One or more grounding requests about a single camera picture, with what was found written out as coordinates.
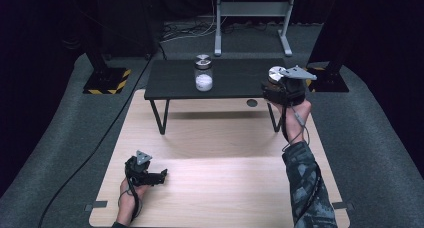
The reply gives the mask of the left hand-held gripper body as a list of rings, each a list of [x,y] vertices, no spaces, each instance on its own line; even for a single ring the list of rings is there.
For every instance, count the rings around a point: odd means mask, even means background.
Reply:
[[[148,168],[152,157],[144,152],[137,151],[125,162],[126,178],[134,185],[149,185],[149,181],[160,178],[159,173],[149,173]]]

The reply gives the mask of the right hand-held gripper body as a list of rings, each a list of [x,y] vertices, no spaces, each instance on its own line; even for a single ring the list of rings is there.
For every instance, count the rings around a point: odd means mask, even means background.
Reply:
[[[307,80],[316,80],[317,76],[305,69],[295,66],[292,68],[279,67],[277,69],[279,103],[282,105],[297,105],[305,99]]]

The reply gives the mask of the glass jar with white powder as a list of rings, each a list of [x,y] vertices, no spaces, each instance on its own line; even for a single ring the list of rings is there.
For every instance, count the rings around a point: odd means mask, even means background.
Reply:
[[[210,91],[213,87],[212,59],[209,55],[200,54],[194,61],[194,77],[196,89],[201,92]]]

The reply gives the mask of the black raised shelf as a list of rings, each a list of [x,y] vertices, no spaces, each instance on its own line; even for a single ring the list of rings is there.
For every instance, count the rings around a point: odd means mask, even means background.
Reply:
[[[283,59],[215,59],[212,89],[201,92],[195,86],[193,61],[156,60],[144,98],[151,104],[159,133],[164,135],[171,100],[262,98],[261,83],[267,79],[268,70],[284,65]]]

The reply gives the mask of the person's left hand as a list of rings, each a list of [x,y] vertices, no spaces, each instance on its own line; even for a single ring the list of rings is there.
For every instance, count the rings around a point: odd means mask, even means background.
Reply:
[[[130,226],[133,218],[133,213],[138,211],[134,195],[132,194],[127,179],[124,179],[120,185],[120,197],[118,200],[118,214],[116,222]]]

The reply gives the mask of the person's right hand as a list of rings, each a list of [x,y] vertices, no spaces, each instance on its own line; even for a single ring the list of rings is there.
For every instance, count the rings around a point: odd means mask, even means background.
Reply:
[[[290,145],[304,141],[306,121],[311,113],[312,105],[308,100],[290,108],[274,103],[281,115],[285,115],[285,131]]]

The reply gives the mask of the black stand with striped base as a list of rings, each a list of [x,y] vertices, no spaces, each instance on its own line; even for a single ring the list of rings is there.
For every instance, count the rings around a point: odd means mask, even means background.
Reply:
[[[350,51],[345,42],[331,42],[319,37],[308,59],[306,70],[317,76],[307,82],[311,92],[348,92],[340,70]]]
[[[96,52],[86,53],[93,72],[83,87],[85,94],[119,94],[131,73],[127,68],[108,67],[103,57]]]

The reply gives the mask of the grey metal stand frame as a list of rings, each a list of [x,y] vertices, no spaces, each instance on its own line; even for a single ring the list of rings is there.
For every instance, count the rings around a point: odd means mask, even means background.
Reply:
[[[215,46],[214,55],[222,55],[221,23],[224,17],[281,17],[283,27],[278,30],[278,37],[287,57],[293,55],[287,39],[287,30],[290,23],[295,0],[282,2],[236,2],[216,0],[215,7]]]

